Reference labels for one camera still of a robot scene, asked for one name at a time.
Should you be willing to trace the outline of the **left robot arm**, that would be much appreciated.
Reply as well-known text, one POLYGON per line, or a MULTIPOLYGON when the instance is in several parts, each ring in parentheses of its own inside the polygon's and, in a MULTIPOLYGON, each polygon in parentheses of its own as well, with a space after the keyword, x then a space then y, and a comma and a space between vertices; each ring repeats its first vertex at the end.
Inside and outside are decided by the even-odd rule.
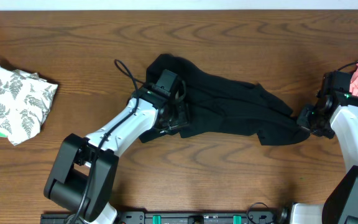
POLYGON ((109 198, 119 158, 147 131, 165 134, 187 125, 185 97, 186 90, 142 87, 102 128, 63 140, 44 195, 72 212, 64 223, 114 223, 117 211, 109 198))

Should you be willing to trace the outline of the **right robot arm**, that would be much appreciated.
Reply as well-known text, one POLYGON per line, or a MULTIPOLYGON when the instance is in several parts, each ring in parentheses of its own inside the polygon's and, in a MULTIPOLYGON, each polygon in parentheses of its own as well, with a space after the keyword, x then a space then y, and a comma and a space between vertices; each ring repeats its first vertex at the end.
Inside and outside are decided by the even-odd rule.
POLYGON ((313 134, 337 137, 346 174, 323 204, 294 203, 287 223, 358 223, 358 97, 339 92, 321 95, 307 118, 313 134))

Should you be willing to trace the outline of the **black t-shirt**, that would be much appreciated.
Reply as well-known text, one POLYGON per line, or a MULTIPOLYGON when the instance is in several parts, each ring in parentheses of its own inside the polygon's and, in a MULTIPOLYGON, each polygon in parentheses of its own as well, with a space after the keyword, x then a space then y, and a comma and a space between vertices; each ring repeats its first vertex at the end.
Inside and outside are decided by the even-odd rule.
POLYGON ((186 83, 184 101, 190 124, 173 134, 182 138, 207 132, 255 134, 263 146, 296 144, 310 136, 297 125, 293 110, 260 84, 210 75, 191 61, 171 54, 159 55, 148 66, 147 82, 156 82, 164 70, 176 73, 186 83))

